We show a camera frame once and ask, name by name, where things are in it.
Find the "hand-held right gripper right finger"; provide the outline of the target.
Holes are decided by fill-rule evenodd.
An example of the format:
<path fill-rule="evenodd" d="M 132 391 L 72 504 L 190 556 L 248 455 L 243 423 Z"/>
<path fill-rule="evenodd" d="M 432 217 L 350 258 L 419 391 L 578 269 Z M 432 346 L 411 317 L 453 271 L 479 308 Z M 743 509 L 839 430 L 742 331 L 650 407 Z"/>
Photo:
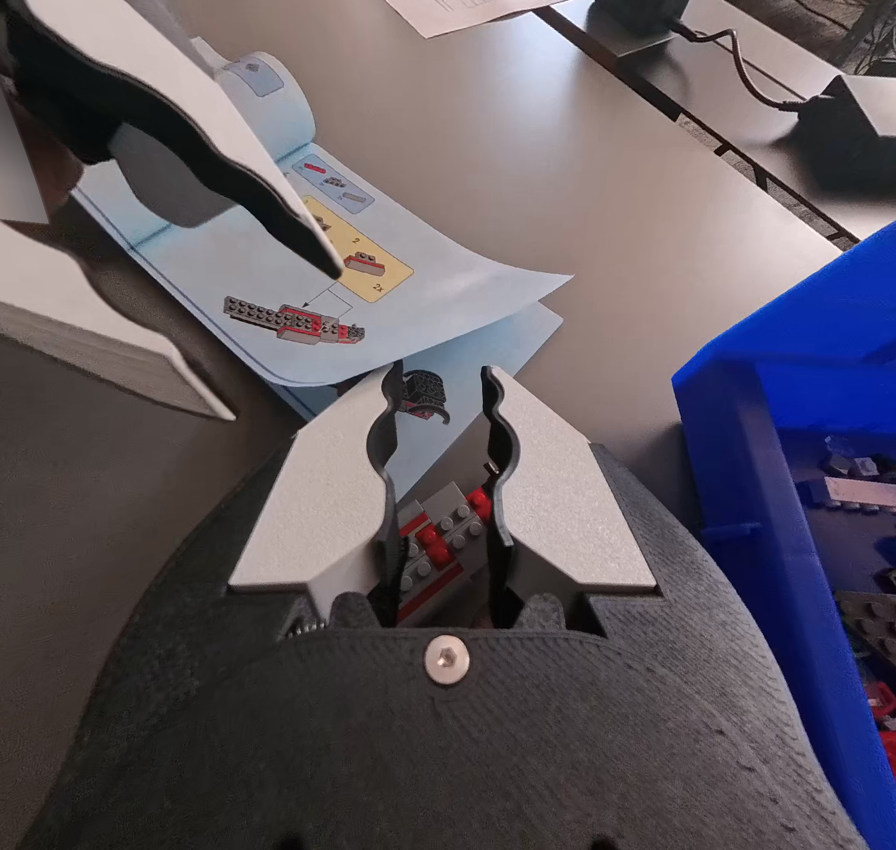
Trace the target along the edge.
<path fill-rule="evenodd" d="M 657 578 L 588 438 L 495 365 L 482 368 L 490 484 L 488 607 L 510 627 L 536 596 L 561 626 L 591 596 L 655 597 Z"/>

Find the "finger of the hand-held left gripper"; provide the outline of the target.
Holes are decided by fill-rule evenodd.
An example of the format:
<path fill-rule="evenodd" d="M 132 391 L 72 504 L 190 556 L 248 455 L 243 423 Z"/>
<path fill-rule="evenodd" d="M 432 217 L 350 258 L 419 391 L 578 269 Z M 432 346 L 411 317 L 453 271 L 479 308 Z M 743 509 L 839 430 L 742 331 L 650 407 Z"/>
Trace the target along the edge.
<path fill-rule="evenodd" d="M 106 302 L 75 258 L 6 224 L 1 333 L 154 404 L 221 421 L 237 418 L 170 339 Z"/>
<path fill-rule="evenodd" d="M 217 74 L 158 0 L 2 0 L 2 98 L 47 221 L 113 161 L 141 206 L 196 229 L 244 209 L 331 279 L 342 258 Z"/>

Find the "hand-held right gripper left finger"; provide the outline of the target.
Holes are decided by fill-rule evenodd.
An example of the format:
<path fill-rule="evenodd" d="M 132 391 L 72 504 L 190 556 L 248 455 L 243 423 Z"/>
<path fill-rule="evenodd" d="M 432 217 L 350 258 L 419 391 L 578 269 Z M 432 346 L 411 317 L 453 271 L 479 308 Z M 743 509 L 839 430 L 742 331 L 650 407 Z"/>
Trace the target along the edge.
<path fill-rule="evenodd" d="M 403 364 L 365 375 L 298 430 L 229 578 L 237 593 L 304 591 L 330 617 L 343 593 L 396 617 L 407 560 L 386 471 L 397 451 Z"/>

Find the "grey and red brick model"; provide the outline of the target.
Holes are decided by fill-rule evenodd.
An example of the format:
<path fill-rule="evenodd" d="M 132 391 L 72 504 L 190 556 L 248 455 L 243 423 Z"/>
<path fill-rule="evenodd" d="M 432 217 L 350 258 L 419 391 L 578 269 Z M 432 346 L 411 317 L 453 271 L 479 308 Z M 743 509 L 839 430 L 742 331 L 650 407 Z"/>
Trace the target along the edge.
<path fill-rule="evenodd" d="M 407 557 L 399 578 L 396 626 L 468 627 L 487 601 L 487 533 L 497 470 L 486 464 L 483 485 L 463 492 L 449 483 L 399 511 Z"/>

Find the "blue plastic bin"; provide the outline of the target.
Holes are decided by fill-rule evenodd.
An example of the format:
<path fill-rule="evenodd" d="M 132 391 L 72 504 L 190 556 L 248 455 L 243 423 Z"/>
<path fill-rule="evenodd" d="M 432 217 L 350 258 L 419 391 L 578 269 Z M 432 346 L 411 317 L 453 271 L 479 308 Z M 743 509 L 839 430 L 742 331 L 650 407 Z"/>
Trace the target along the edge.
<path fill-rule="evenodd" d="M 870 848 L 894 848 L 894 768 L 835 612 L 803 487 L 829 438 L 894 452 L 895 226 L 707 344 L 673 378 L 703 542 L 782 670 Z"/>

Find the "light blue instruction booklet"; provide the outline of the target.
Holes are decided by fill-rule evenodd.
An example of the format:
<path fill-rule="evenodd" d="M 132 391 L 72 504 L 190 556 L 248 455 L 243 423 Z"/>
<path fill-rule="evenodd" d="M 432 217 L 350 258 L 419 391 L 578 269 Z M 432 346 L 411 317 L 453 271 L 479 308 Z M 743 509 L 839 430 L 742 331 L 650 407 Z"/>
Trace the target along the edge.
<path fill-rule="evenodd" d="M 540 301 L 569 280 L 479 256 L 373 188 L 315 143 L 287 68 L 256 51 L 227 61 L 194 45 L 340 254 L 330 280 L 243 208 L 195 228 L 138 200 L 118 164 L 87 168 L 77 201 L 203 326 L 307 419 L 335 387 L 404 364 L 398 450 L 405 495 L 481 414 L 480 368 L 516 374 L 562 323 Z"/>

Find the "pile of toy bricks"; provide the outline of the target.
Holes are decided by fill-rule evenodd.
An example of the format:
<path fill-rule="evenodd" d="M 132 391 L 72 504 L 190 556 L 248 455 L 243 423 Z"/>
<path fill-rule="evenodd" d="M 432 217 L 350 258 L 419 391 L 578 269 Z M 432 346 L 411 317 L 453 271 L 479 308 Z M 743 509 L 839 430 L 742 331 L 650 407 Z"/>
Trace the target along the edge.
<path fill-rule="evenodd" d="M 803 487 L 812 540 L 890 768 L 895 758 L 894 452 L 829 438 Z"/>

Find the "grey desk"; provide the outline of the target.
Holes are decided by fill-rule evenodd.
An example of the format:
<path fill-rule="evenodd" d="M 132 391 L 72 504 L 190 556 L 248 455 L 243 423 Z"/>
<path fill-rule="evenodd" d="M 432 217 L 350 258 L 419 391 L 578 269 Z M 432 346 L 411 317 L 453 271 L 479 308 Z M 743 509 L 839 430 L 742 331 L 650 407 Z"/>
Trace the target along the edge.
<path fill-rule="evenodd" d="M 186 0 L 180 0 L 183 13 Z M 225 596 L 266 464 L 178 551 L 109 659 L 20 848 L 865 848 L 774 655 L 650 488 L 685 497 L 671 373 L 839 255 L 735 199 L 689 135 L 535 16 L 429 52 L 374 0 L 197 0 L 278 41 L 337 156 L 459 240 L 575 270 L 532 393 L 592 440 L 646 596 L 507 601 L 507 627 L 377 628 L 351 598 Z"/>

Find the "dark neighbouring desk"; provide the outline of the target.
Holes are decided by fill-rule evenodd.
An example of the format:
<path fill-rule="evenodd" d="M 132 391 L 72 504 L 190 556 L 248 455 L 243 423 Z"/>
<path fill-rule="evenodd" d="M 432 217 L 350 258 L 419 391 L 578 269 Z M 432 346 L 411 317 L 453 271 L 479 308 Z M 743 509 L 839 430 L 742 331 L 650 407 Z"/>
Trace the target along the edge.
<path fill-rule="evenodd" d="M 687 116 L 749 162 L 761 180 L 773 181 L 850 239 L 867 239 L 894 221 L 893 197 L 848 197 L 817 186 L 790 137 L 796 115 L 748 93 L 727 39 L 694 44 L 675 34 L 636 37 L 594 0 L 569 0 L 536 14 L 670 118 Z M 769 97 L 806 100 L 841 74 L 724 0 L 690 0 L 682 20 L 703 35 L 735 29 L 747 70 Z"/>

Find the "black power adapter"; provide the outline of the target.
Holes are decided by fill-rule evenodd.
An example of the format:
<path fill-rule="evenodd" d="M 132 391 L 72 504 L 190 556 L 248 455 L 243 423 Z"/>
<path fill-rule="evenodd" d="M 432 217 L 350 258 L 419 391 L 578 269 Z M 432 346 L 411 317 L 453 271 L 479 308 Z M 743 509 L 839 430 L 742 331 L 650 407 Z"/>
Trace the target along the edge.
<path fill-rule="evenodd" d="M 893 196 L 894 76 L 835 77 L 801 108 L 794 142 L 822 190 Z"/>

